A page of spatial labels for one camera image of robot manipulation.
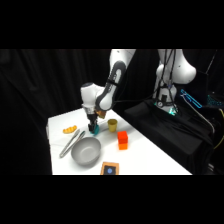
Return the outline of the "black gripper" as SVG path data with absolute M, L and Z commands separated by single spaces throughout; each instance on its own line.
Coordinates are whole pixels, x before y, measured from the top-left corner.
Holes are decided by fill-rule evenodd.
M 90 121 L 90 124 L 88 124 L 89 131 L 92 132 L 92 133 L 93 132 L 94 133 L 99 133 L 99 125 L 97 124 L 98 115 L 96 113 L 88 114 L 87 118 Z

